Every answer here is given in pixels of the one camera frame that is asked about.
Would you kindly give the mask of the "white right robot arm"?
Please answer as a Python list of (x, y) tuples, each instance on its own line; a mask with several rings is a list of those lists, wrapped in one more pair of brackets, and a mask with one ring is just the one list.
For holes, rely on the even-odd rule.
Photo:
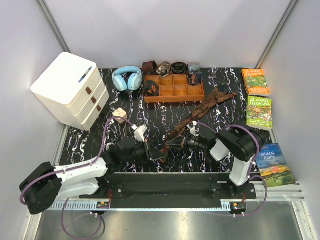
[(190, 129), (167, 140), (165, 146), (176, 150), (193, 149), (203, 151), (209, 164), (220, 162), (232, 154), (233, 166), (227, 185), (228, 195), (239, 198), (245, 192), (245, 184), (250, 179), (250, 171), (256, 157), (265, 145), (265, 137), (258, 130), (245, 124), (231, 124), (214, 133), (213, 138), (194, 136)]

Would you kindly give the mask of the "grey blue rolled tie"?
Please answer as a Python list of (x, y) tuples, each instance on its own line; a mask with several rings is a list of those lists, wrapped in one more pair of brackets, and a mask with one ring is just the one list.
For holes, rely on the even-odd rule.
[(189, 63), (188, 64), (188, 71), (189, 72), (200, 72), (201, 71), (201, 66), (198, 62), (196, 63)]

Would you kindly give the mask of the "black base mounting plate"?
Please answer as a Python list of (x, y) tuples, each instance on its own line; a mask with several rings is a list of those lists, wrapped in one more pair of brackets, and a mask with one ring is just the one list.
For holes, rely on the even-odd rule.
[[(129, 188), (131, 192), (147, 195), (165, 195), (205, 192), (211, 189), (213, 184), (223, 184), (223, 192), (231, 196), (244, 193), (249, 183), (246, 183), (239, 191), (230, 186), (227, 173), (114, 173), (105, 176), (107, 180), (107, 193), (120, 193), (122, 189)], [(82, 199), (106, 199), (81, 197)]]

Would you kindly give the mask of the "orange compartment tray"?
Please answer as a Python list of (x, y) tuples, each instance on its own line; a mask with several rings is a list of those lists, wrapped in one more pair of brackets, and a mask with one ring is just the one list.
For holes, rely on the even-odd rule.
[(144, 96), (146, 103), (180, 103), (201, 102), (205, 98), (204, 85), (189, 85), (188, 75), (170, 74), (166, 77), (159, 75), (146, 75), (147, 80), (155, 81), (159, 86), (159, 96)]

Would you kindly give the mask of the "black orange-leaf rolled tie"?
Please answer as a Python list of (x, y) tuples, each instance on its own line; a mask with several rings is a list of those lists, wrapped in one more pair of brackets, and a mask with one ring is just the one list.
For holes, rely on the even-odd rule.
[(160, 87), (153, 80), (147, 80), (144, 83), (143, 95), (146, 97), (159, 97), (160, 96)]

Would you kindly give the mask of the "blue pen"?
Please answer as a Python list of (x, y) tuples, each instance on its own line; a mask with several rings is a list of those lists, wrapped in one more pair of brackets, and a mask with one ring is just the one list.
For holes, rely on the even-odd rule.
[(85, 77), (88, 75), (88, 73), (91, 71), (92, 68), (93, 68), (93, 67), (90, 66), (90, 67), (87, 69), (87, 71), (86, 71), (86, 72), (82, 75), (82, 77), (79, 79), (78, 83), (81, 83), (81, 82), (85, 79)]

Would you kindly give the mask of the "dark red rolled tie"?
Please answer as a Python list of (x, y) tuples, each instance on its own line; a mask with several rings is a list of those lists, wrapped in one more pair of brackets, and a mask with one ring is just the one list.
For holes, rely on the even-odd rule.
[(142, 63), (141, 71), (146, 76), (155, 76), (157, 73), (157, 63), (153, 61), (146, 61)]

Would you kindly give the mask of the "green treehouse book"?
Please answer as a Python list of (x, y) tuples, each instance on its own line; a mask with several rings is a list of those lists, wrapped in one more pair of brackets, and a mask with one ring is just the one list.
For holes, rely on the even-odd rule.
[(272, 99), (248, 96), (245, 123), (251, 128), (271, 131), (273, 128)]

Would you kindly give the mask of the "brown floral long tie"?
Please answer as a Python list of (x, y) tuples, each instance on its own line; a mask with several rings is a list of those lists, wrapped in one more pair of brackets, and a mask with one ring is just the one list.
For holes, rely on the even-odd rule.
[(173, 140), (175, 137), (178, 137), (183, 133), (190, 122), (199, 121), (216, 105), (234, 98), (237, 94), (236, 91), (229, 92), (222, 91), (218, 87), (215, 88), (188, 117), (183, 118), (179, 124), (175, 126), (175, 128), (167, 135), (165, 141)]

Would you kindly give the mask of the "brown patterned rolled tie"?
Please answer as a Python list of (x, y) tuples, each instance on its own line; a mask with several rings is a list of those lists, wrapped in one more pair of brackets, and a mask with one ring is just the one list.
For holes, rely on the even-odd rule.
[(164, 77), (172, 74), (172, 72), (173, 72), (172, 64), (167, 61), (164, 61), (156, 67), (155, 71), (159, 76), (164, 78)]

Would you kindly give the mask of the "pink cube power adapter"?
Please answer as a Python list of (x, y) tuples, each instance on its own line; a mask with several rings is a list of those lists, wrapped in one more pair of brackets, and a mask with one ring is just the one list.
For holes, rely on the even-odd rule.
[(118, 118), (115, 118), (115, 120), (116, 120), (119, 124), (124, 123), (125, 120), (128, 119), (127, 112), (126, 112), (124, 109), (120, 108), (120, 107), (119, 107), (118, 109), (116, 109), (116, 110), (112, 113), (112, 115), (113, 115), (114, 117), (118, 117)]

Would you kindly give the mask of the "aluminium front rail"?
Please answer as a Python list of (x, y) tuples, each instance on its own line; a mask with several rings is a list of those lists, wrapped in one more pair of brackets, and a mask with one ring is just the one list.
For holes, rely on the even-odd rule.
[(247, 202), (302, 202), (303, 193), (298, 184), (265, 189), (262, 182), (252, 182), (237, 196), (223, 192), (223, 184), (212, 184), (208, 191), (176, 194), (139, 194), (124, 188), (121, 192), (109, 192), (106, 199), (69, 199), (45, 206), (40, 212), (91, 211), (103, 214), (107, 211), (157, 211), (157, 212), (231, 212), (237, 213)]

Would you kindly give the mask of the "dark floral rolled tie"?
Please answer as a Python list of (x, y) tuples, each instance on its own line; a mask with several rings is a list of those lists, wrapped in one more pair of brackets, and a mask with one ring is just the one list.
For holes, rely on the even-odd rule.
[(196, 86), (202, 83), (203, 73), (201, 71), (193, 71), (187, 74), (187, 81), (189, 85)]

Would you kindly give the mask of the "blue Animal Farm book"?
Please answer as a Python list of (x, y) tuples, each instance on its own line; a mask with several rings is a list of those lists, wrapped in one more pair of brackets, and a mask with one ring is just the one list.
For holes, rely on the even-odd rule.
[(255, 162), (268, 188), (296, 183), (278, 143), (264, 145)]

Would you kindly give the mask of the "light blue headphones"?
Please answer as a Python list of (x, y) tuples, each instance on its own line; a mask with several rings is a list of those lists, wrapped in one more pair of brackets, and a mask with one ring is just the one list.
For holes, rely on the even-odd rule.
[(112, 82), (119, 91), (136, 91), (142, 85), (142, 71), (135, 66), (124, 66), (112, 73)]

